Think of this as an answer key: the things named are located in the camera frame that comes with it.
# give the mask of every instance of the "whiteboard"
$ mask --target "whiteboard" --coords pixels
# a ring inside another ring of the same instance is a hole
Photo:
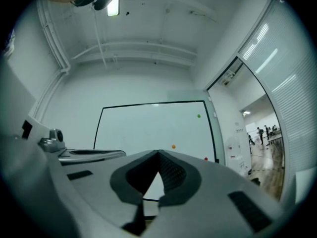
[[[211,127],[203,101],[103,108],[94,149],[122,150],[127,155],[163,149],[214,162]],[[158,174],[144,198],[158,200],[162,195]]]

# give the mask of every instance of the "black panel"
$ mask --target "black panel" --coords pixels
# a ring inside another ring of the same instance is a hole
[[[27,120],[25,120],[22,129],[24,130],[22,138],[28,139],[32,129],[32,125]]]
[[[91,176],[93,173],[90,172],[89,170],[85,170],[85,171],[80,171],[80,172],[76,172],[76,173],[71,173],[71,174],[68,174],[68,178],[70,180],[76,180],[76,179],[79,179],[79,178],[82,178],[82,177],[87,177],[87,176]]]
[[[143,204],[138,206],[133,222],[125,224],[122,228],[139,236],[145,230],[145,217],[143,215]]]
[[[159,207],[184,204],[201,184],[200,173],[195,167],[159,150],[114,171],[110,185],[121,201],[141,205],[158,172],[165,192],[159,199]]]
[[[157,216],[145,216],[145,220],[154,220]]]
[[[261,231],[271,224],[271,220],[241,191],[228,195],[254,232]]]
[[[105,159],[99,159],[99,160],[94,160],[94,159],[87,159],[85,161],[78,160],[76,161],[71,161],[71,162],[61,162],[62,166],[70,166],[70,165],[80,165],[80,164],[86,164],[86,163],[93,163],[93,162],[100,162],[100,161],[105,161]]]
[[[150,201],[150,202],[158,202],[156,199],[148,199],[148,198],[143,198],[144,201]]]
[[[125,153],[124,151],[122,150],[73,150],[73,151],[70,151],[72,154],[77,154],[77,155],[92,155],[92,154],[107,154],[107,153],[113,153],[113,152],[123,152]]]

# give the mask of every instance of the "black vent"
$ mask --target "black vent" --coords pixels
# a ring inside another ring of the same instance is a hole
[[[271,220],[243,192],[233,192],[228,196],[254,232],[258,232],[271,224]]]
[[[89,170],[85,170],[85,171],[80,171],[80,172],[76,172],[76,173],[72,173],[72,174],[68,174],[68,178],[70,180],[76,180],[76,179],[79,179],[79,178],[82,178],[82,177],[87,177],[87,176],[90,176],[92,175],[93,173],[90,172]]]
[[[163,154],[159,155],[159,173],[164,184],[164,193],[181,186],[186,178],[186,171],[180,165],[174,163]]]

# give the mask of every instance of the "white wall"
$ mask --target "white wall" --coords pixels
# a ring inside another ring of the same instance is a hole
[[[227,156],[229,150],[226,145],[227,140],[232,136],[237,137],[240,142],[241,155],[245,161],[245,166],[247,170],[251,169],[251,153],[245,123],[233,96],[226,87],[218,83],[209,89],[208,93],[220,124],[225,155]]]
[[[196,76],[211,54],[218,49],[218,42],[225,33],[242,0],[209,0],[209,6],[217,13],[217,23],[212,20],[206,21],[199,35],[199,46],[197,50],[196,66],[191,68],[191,74]]]
[[[35,2],[20,16],[14,32],[14,52],[8,63],[38,100],[59,66],[41,28]]]
[[[254,116],[251,116],[248,119],[245,119],[245,124],[255,123],[256,128],[259,127],[264,130],[264,126],[272,128],[274,125],[276,125],[277,128],[279,128],[279,123],[277,120],[277,116],[275,113],[270,113],[269,115],[266,115],[263,117],[263,115],[266,112],[263,111],[262,113],[257,113]]]
[[[279,128],[279,123],[275,113],[271,113],[270,115],[263,117],[260,120],[255,120],[252,123],[247,123],[245,121],[245,124],[246,124],[247,132],[250,134],[250,136],[254,140],[260,138],[259,135],[257,134],[258,127],[264,130],[264,137],[266,137],[265,127],[264,127],[265,125],[267,127],[270,127],[271,129],[273,128],[274,125],[276,125],[276,128]]]
[[[242,65],[230,81],[228,89],[236,100],[239,110],[265,95],[263,87],[245,65]]]
[[[225,69],[224,67],[228,65],[233,54],[247,37],[267,3],[268,0],[242,0],[235,16],[228,23],[226,31],[218,41],[217,47],[208,50],[208,55],[198,55],[198,58],[203,60],[197,61],[198,68],[191,69],[197,89],[206,88],[216,80],[220,71]]]
[[[22,136],[23,123],[35,99],[2,57],[0,68],[0,134]]]
[[[110,72],[102,63],[74,68],[55,93],[43,124],[61,129],[68,148],[93,148],[103,107],[166,102],[170,91],[194,89],[187,70],[152,63],[120,66]]]

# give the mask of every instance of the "fluorescent light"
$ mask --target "fluorescent light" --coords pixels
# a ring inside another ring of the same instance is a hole
[[[107,6],[108,16],[117,16],[119,14],[119,0],[112,0]]]
[[[262,65],[256,70],[256,73],[259,73],[267,64],[273,59],[273,57],[276,55],[278,52],[278,49],[275,49],[271,55],[262,63]]]

